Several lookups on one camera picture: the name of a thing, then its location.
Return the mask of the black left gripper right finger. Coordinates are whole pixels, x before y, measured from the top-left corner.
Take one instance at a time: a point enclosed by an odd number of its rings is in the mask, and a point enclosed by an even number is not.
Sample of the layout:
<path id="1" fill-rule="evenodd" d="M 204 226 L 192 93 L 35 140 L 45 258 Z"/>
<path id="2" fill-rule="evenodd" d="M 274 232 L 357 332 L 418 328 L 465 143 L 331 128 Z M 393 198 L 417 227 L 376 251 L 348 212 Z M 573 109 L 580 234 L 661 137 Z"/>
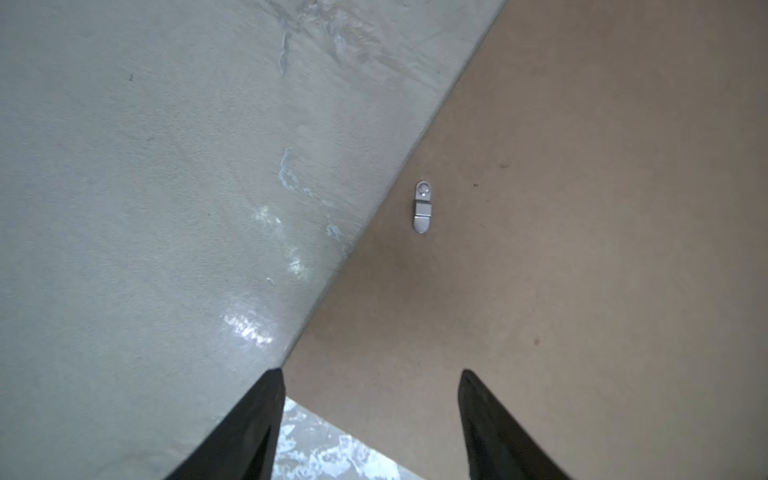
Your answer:
<path id="1" fill-rule="evenodd" d="M 472 480 L 569 478 L 469 369 L 461 374 L 458 405 Z"/>

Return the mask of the brown frame backing board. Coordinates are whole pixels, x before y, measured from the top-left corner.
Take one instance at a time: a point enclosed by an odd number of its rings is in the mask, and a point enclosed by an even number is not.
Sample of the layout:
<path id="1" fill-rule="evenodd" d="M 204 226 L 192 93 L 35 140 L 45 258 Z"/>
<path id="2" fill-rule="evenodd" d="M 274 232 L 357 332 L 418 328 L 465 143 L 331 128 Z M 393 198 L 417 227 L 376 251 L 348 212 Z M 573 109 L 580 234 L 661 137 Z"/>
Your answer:
<path id="1" fill-rule="evenodd" d="M 468 475 L 474 371 L 575 479 L 767 475 L 767 5 L 510 1 L 291 353 Z"/>

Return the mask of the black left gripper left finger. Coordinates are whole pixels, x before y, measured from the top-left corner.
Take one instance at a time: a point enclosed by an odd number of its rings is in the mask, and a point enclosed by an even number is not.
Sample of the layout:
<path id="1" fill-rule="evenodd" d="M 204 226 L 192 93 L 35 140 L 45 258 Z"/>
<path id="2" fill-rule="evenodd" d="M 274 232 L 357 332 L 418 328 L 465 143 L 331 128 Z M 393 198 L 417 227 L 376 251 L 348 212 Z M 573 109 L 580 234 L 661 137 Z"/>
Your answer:
<path id="1" fill-rule="evenodd" d="M 168 478 L 269 480 L 285 400 L 282 370 L 266 371 Z"/>

